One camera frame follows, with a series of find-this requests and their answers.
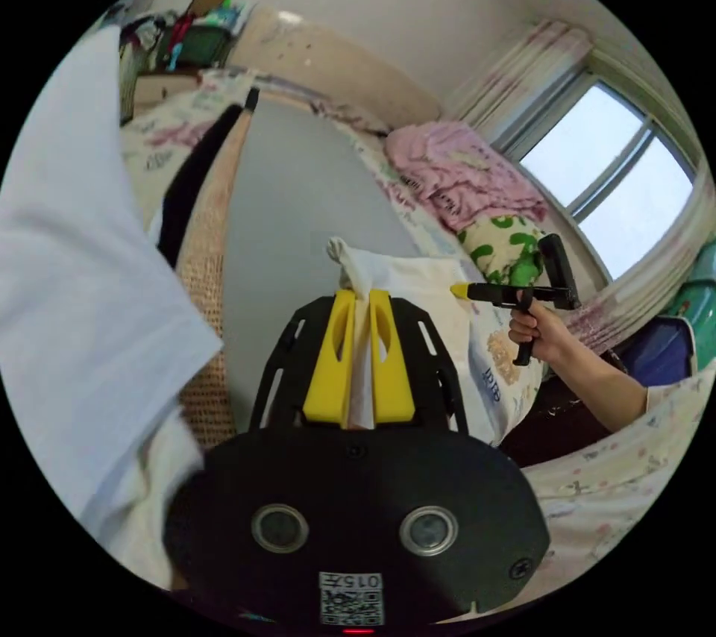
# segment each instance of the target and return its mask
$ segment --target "sticker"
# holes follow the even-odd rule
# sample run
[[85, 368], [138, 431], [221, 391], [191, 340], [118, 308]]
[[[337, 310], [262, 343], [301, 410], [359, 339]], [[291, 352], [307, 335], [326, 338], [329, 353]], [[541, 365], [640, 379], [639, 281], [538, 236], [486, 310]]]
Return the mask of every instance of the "sticker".
[[319, 572], [321, 623], [341, 627], [385, 624], [380, 573]]

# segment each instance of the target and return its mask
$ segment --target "person's arm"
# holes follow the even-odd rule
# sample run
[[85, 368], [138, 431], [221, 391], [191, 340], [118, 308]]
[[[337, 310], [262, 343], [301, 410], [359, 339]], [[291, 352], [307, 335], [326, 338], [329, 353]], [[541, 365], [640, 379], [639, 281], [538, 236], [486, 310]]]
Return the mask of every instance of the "person's arm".
[[550, 366], [594, 417], [616, 432], [647, 408], [647, 390], [574, 339]]
[[548, 363], [605, 428], [616, 432], [645, 413], [647, 390], [584, 346], [546, 306], [533, 301], [529, 314], [513, 310], [509, 327], [515, 343], [534, 341], [533, 356]]

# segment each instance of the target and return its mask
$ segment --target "blue container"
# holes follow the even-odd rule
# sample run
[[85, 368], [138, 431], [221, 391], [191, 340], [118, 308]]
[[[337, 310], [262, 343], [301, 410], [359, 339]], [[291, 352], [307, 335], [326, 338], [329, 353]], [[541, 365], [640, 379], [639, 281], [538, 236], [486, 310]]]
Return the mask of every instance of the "blue container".
[[668, 386], [691, 376], [694, 334], [683, 318], [657, 316], [635, 335], [619, 357], [642, 386]]

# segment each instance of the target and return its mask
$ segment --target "white fabric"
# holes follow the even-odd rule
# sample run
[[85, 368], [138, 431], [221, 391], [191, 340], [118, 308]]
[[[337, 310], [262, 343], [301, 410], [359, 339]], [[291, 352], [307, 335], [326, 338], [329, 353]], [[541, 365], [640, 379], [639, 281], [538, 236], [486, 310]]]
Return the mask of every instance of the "white fabric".
[[120, 154], [118, 41], [106, 28], [72, 49], [10, 158], [0, 370], [71, 514], [167, 587], [163, 505], [201, 464], [175, 396], [221, 342], [144, 234]]
[[460, 262], [454, 259], [386, 257], [349, 247], [339, 238], [331, 239], [328, 254], [341, 265], [341, 285], [352, 288], [356, 293], [351, 425], [374, 427], [368, 294], [371, 289], [383, 289], [395, 298], [411, 301], [430, 314], [460, 379], [469, 433], [485, 443], [494, 443], [497, 434], [487, 407], [491, 401], [480, 395], [470, 373], [470, 307], [466, 302], [455, 299], [450, 292], [452, 284], [466, 281]]

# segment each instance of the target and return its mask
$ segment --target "curtain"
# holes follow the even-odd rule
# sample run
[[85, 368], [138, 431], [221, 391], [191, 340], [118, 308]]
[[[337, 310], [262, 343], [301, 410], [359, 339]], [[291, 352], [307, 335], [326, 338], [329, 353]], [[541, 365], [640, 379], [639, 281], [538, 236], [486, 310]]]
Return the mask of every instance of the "curtain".
[[463, 85], [447, 103], [444, 118], [466, 122], [502, 150], [575, 77], [592, 48], [586, 32], [544, 20], [517, 40], [487, 76]]
[[673, 299], [715, 228], [716, 189], [702, 155], [694, 188], [671, 229], [628, 272], [567, 315], [570, 331], [598, 354], [628, 339]]

